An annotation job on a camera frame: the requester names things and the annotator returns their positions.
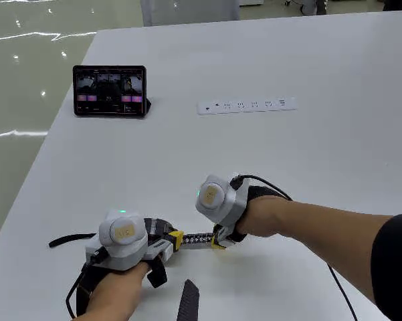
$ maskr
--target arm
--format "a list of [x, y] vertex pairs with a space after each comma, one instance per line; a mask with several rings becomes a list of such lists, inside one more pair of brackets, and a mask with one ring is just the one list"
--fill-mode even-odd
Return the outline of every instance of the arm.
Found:
[[123, 274], [108, 274], [96, 287], [88, 309], [77, 321], [127, 321], [140, 301], [141, 281], [148, 272], [145, 262]]
[[375, 302], [371, 250], [378, 231], [390, 218], [263, 196], [248, 203], [237, 230], [262, 237], [279, 233], [302, 242]]

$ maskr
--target forearm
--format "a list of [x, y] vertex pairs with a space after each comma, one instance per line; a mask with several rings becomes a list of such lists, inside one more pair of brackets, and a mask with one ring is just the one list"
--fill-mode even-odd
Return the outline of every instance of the forearm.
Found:
[[297, 202], [288, 202], [285, 209], [278, 216], [279, 233], [309, 247], [374, 302], [371, 250], [378, 231], [391, 216]]
[[138, 306], [141, 281], [149, 266], [141, 262], [131, 270], [108, 274], [96, 287], [86, 313], [77, 321], [127, 321]]

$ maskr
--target cable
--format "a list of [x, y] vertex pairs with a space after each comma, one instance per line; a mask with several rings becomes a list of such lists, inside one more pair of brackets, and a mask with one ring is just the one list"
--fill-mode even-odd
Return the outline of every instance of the cable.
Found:
[[263, 179], [261, 177], [255, 176], [255, 175], [239, 175], [239, 176], [236, 176], [234, 179], [231, 180], [231, 186], [232, 186], [232, 182], [234, 182], [234, 181], [235, 182], [240, 182], [241, 185], [242, 185], [242, 181], [244, 179], [255, 179], [257, 181], [260, 181], [263, 184], [266, 184], [267, 186], [271, 187], [273, 190], [279, 192], [279, 194], [281, 194], [283, 196], [283, 198], [285, 198], [285, 199], [287, 199], [289, 201], [292, 201], [292, 198], [290, 196], [288, 196], [288, 194], [285, 193], [283, 190], [281, 190], [279, 187], [275, 186], [272, 183], [269, 183], [267, 180], [265, 180], [265, 179]]
[[86, 270], [94, 264], [99, 264], [99, 263], [103, 262], [108, 256], [109, 256], [109, 254], [107, 252], [107, 249], [104, 246], [102, 246], [95, 251], [95, 254], [93, 256], [91, 256], [90, 261], [83, 265], [82, 271], [80, 272], [76, 281], [73, 283], [73, 285], [70, 288], [70, 291], [68, 292], [67, 297], [66, 297], [66, 306], [67, 306], [68, 314], [70, 315], [70, 317], [72, 319], [74, 319], [76, 317], [73, 313], [72, 305], [70, 304], [70, 298], [72, 297], [74, 290], [78, 287], [80, 280], [82, 280], [82, 278], [85, 276]]
[[[235, 178], [233, 178], [230, 181], [230, 185], [233, 188], [238, 189], [238, 188], [241, 187], [244, 179], [255, 179], [257, 181], [260, 181], [263, 184], [266, 184], [267, 186], [271, 187], [273, 190], [275, 190], [279, 194], [281, 194], [283, 196], [283, 198], [287, 199], [288, 201], [292, 201], [292, 198], [290, 196], [288, 196], [288, 194], [285, 193], [283, 190], [281, 190], [279, 187], [275, 186], [272, 183], [269, 183], [267, 180], [265, 180], [265, 179], [263, 179], [261, 177], [255, 176], [255, 175], [239, 175], [239, 176], [236, 176]], [[358, 321], [358, 318], [357, 318], [357, 315], [355, 314], [353, 306], [350, 303], [350, 301], [348, 299], [348, 296], [346, 295], [345, 291], [343, 290], [339, 280], [337, 279], [336, 274], [334, 273], [334, 271], [333, 271], [333, 269], [332, 269], [332, 267], [330, 265], [327, 264], [327, 266], [328, 266], [328, 268], [330, 270], [330, 273], [332, 274], [332, 276], [333, 276], [333, 278], [334, 278], [334, 280], [335, 280], [340, 292], [342, 292], [342, 295], [345, 298], [346, 304], [348, 304], [350, 312], [353, 314], [354, 321]]]
[[329, 266], [328, 264], [327, 264], [327, 266], [328, 266], [328, 269], [330, 270], [330, 273], [332, 274], [334, 280], [336, 281], [336, 284], [337, 284], [337, 286], [339, 287], [339, 290], [342, 292], [342, 295], [343, 295], [343, 297], [345, 298], [346, 304], [348, 304], [349, 310], [350, 310], [350, 312], [353, 314], [354, 320], [355, 320], [355, 321], [358, 321], [357, 316], [355, 315], [355, 311], [354, 311], [354, 309], [353, 309], [353, 306], [352, 306], [351, 303], [349, 302], [348, 296], [346, 295], [345, 291], [343, 290], [343, 288], [342, 288], [342, 286], [341, 286], [339, 280], [338, 280], [337, 277], [336, 277], [336, 274], [334, 273], [334, 271], [333, 271], [333, 269], [332, 269], [331, 266]]

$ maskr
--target hand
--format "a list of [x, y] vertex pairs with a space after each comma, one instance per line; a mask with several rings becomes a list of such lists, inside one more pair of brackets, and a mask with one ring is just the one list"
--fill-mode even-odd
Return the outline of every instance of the hand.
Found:
[[283, 220], [289, 201], [277, 196], [261, 196], [247, 204], [247, 213], [237, 224], [241, 234], [269, 237], [284, 232]]
[[148, 272], [140, 262], [127, 272], [108, 274], [95, 288], [86, 313], [78, 320], [127, 321], [140, 302], [141, 281]]

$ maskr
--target wrist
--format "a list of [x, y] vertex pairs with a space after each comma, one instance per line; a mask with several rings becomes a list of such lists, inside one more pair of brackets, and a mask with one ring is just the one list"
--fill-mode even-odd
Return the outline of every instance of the wrist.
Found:
[[296, 228], [300, 223], [301, 213], [303, 213], [302, 203], [295, 201], [286, 201], [281, 210], [276, 214], [276, 224], [278, 233], [285, 237], [296, 239]]

